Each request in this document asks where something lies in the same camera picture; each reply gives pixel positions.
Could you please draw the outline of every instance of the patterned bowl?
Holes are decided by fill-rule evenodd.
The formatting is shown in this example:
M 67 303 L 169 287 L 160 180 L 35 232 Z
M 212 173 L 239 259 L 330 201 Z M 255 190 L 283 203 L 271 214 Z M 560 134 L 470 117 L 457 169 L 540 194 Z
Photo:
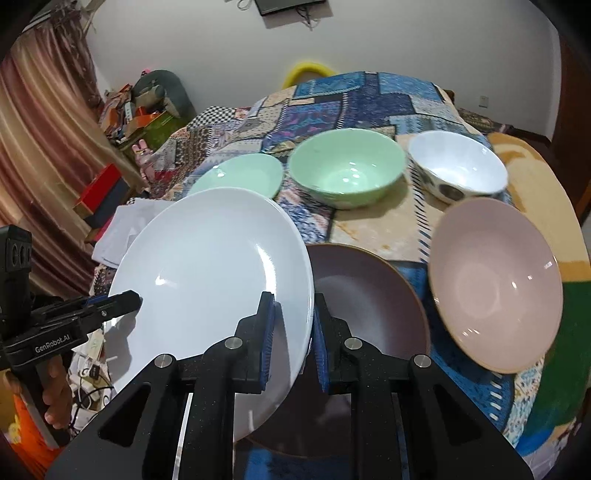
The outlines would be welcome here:
M 464 135 L 424 132 L 410 141 L 408 153 L 426 188 L 446 203 L 495 195 L 507 187 L 507 170 L 501 159 Z

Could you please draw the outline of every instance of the brown curtain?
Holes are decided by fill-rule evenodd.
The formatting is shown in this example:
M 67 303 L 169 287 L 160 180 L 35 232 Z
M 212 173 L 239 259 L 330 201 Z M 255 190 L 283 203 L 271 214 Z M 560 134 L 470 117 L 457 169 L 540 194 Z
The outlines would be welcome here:
M 76 199 L 109 163 L 141 184 L 96 122 L 100 97 L 78 15 L 56 12 L 0 64 L 0 225 L 33 233 L 32 283 L 67 298 L 87 293 L 95 266 Z

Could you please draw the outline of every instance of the green fabric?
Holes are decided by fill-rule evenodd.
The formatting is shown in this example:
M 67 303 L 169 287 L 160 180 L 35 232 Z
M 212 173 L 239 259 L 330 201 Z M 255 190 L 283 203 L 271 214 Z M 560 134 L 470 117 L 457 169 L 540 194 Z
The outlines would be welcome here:
M 564 309 L 546 354 L 540 389 L 523 437 L 554 429 L 579 412 L 591 367 L 591 282 L 563 284 Z

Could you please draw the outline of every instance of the patchwork tablecloth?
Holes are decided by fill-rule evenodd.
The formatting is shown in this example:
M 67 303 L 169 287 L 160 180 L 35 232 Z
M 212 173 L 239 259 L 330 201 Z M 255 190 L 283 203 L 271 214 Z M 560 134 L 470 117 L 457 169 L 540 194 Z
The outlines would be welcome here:
M 455 345 L 437 310 L 429 306 L 428 292 L 424 298 L 433 342 L 431 356 L 540 477 L 566 442 L 586 389 L 591 330 L 582 308 L 583 300 L 589 298 L 591 268 L 564 190 L 529 145 L 502 134 L 491 134 L 489 141 L 464 122 L 446 93 L 430 82 L 390 73 L 354 72 L 282 90 L 250 109 L 207 109 L 155 153 L 158 176 L 151 196 L 181 199 L 201 175 L 241 154 L 268 153 L 285 163 L 296 145 L 335 128 L 373 129 L 404 148 L 420 132 L 453 131 L 493 148 L 507 165 L 510 186 L 499 199 L 514 204 L 538 226 L 565 282 L 563 322 L 546 360 L 540 359 L 517 375 L 480 367 Z M 416 262 L 403 273 L 417 280 L 415 288 L 421 288 L 421 278 L 426 284 L 426 269 L 421 265 L 428 264 L 431 233 L 447 205 L 423 190 L 412 161 L 386 198 L 369 207 L 335 212 L 302 192 L 288 175 L 275 201 L 306 243 L 356 245 L 386 260 Z M 98 267 L 92 293 L 107 293 L 114 273 Z M 577 362 L 570 367 L 573 355 Z

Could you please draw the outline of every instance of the television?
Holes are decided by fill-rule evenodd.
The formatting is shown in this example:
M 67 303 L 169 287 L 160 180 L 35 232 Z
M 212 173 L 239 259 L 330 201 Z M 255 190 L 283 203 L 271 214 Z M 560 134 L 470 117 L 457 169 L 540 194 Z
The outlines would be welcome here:
M 289 8 L 320 4 L 326 0 L 255 0 L 261 15 L 269 15 Z

